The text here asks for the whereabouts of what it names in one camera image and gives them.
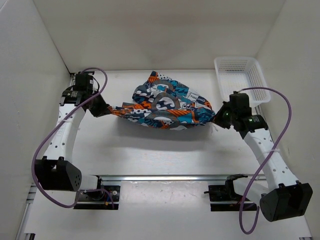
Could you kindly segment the colourful patterned shorts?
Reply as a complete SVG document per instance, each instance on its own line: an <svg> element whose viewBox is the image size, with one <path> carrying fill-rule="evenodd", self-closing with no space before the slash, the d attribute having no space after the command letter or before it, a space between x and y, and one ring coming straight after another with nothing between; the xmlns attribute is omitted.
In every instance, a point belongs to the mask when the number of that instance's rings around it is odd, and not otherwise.
<svg viewBox="0 0 320 240"><path fill-rule="evenodd" d="M110 114L144 127L186 130L214 120L211 103L187 85L152 71L132 95L133 103L109 106Z"/></svg>

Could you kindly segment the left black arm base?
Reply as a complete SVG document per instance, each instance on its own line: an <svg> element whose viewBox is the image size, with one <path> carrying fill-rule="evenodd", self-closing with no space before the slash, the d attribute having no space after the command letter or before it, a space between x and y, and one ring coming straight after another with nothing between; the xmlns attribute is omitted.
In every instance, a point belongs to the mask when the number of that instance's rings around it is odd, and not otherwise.
<svg viewBox="0 0 320 240"><path fill-rule="evenodd" d="M104 191L82 193L73 208L75 210L118 210L121 186L115 183L111 185L104 183L103 187L109 195Z"/></svg>

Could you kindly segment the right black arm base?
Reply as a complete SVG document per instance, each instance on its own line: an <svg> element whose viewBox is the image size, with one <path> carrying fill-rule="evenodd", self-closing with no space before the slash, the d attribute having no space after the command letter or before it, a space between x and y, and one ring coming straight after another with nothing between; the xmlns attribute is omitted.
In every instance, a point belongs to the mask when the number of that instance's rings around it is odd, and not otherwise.
<svg viewBox="0 0 320 240"><path fill-rule="evenodd" d="M230 196L224 185L209 185L208 190L204 192L209 196L211 212L238 212L242 196Z"/></svg>

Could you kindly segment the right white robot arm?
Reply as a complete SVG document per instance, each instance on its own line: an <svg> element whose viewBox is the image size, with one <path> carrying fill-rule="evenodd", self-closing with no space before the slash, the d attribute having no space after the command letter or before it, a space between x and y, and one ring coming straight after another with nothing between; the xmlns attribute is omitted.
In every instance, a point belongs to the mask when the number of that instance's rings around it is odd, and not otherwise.
<svg viewBox="0 0 320 240"><path fill-rule="evenodd" d="M233 128L253 152L263 172L267 187L244 174L228 176L224 193L230 200L240 196L254 202L269 222L303 216L313 190L309 183L301 183L276 150L264 118L253 115L249 96L235 91L223 102L213 123L224 129Z"/></svg>

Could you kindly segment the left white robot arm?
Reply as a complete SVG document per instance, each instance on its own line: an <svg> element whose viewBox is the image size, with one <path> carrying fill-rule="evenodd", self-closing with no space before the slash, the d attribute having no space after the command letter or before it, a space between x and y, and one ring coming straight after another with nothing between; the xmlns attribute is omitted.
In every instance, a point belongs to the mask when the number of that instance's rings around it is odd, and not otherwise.
<svg viewBox="0 0 320 240"><path fill-rule="evenodd" d="M94 72L87 70L77 73L74 84L62 92L56 127L46 140L48 147L33 163L33 174L43 190L87 191L93 200L105 194L97 175L86 175L72 163L76 136L86 112L95 118L110 114L109 105L99 93L101 88L95 84Z"/></svg>

